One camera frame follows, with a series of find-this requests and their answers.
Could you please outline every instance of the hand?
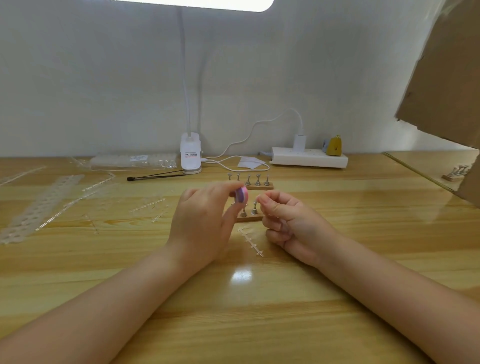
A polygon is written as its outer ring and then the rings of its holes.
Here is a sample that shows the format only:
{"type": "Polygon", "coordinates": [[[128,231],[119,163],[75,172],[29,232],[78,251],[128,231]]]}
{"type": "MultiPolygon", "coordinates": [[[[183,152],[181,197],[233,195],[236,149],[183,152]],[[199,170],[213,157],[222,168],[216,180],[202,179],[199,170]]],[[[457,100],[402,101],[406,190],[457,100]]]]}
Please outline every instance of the hand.
{"type": "Polygon", "coordinates": [[[257,201],[265,215],[267,239],[305,264],[318,267],[322,251],[340,236],[320,214],[289,194],[267,191],[257,201]]]}
{"type": "Polygon", "coordinates": [[[202,189],[189,189],[180,196],[173,215],[167,247],[193,274],[211,263],[225,248],[233,225],[246,203],[235,203],[225,213],[229,196],[243,182],[213,183],[202,189]]]}

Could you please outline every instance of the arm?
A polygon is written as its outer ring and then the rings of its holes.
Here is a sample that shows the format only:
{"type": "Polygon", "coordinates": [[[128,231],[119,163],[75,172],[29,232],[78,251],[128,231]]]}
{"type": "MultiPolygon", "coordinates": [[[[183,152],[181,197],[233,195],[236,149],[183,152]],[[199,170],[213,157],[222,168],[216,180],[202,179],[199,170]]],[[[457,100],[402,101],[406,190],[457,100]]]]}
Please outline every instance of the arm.
{"type": "Polygon", "coordinates": [[[167,244],[0,341],[2,363],[109,363],[150,315],[227,244],[243,204],[223,207],[241,182],[187,190],[167,244]]]}
{"type": "Polygon", "coordinates": [[[436,363],[480,362],[476,302],[342,236],[288,194],[269,191],[259,202],[270,241],[318,268],[436,363]]]}

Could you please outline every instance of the person's left hand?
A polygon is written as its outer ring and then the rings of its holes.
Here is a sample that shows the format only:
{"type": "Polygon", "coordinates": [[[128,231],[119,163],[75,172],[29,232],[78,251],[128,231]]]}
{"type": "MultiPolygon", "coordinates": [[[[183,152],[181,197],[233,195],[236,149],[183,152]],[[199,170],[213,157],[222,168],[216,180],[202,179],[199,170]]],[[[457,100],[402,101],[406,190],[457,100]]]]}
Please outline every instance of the person's left hand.
{"type": "Polygon", "coordinates": [[[243,185],[243,182],[213,183],[182,193],[167,242],[180,264],[196,273],[222,252],[238,214],[246,206],[246,201],[235,203],[224,213],[225,203],[243,185]]]}

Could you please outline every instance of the white paper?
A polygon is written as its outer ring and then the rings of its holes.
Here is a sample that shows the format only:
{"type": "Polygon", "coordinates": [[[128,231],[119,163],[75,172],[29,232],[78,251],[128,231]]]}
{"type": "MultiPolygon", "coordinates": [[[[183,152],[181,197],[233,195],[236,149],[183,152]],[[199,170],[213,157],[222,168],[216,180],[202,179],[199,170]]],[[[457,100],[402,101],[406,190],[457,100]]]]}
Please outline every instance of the white paper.
{"type": "Polygon", "coordinates": [[[248,168],[254,170],[258,166],[262,165],[262,161],[255,157],[242,157],[239,162],[239,167],[248,168]]]}
{"type": "Polygon", "coordinates": [[[130,156],[130,162],[139,162],[141,160],[147,160],[148,156],[130,156]]]}

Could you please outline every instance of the forearm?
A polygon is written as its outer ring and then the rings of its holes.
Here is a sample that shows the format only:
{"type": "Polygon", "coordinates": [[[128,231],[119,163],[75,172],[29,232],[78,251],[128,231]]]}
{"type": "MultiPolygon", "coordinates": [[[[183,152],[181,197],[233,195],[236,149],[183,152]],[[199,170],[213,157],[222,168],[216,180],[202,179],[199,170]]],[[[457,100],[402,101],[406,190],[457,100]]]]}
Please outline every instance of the forearm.
{"type": "Polygon", "coordinates": [[[480,306],[350,239],[323,252],[319,270],[439,364],[480,361],[480,306]]]}
{"type": "Polygon", "coordinates": [[[163,248],[4,338],[2,362],[109,363],[194,273],[163,248]]]}

